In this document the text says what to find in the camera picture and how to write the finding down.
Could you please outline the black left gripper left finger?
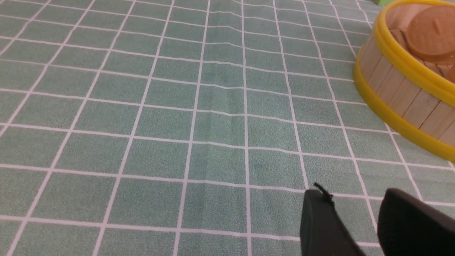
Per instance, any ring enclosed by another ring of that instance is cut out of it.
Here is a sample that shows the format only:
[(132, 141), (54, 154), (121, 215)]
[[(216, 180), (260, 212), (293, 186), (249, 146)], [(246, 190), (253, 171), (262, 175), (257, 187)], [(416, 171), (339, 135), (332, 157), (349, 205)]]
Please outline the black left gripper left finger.
[(300, 224), (302, 256), (364, 256), (334, 206), (333, 195), (322, 185), (304, 193)]

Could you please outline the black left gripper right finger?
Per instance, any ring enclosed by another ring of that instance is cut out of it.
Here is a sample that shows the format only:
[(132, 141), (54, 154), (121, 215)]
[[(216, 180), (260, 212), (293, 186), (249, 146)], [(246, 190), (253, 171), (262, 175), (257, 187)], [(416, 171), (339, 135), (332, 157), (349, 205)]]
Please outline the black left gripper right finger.
[(388, 188), (378, 218), (385, 256), (453, 256), (455, 221), (398, 189)]

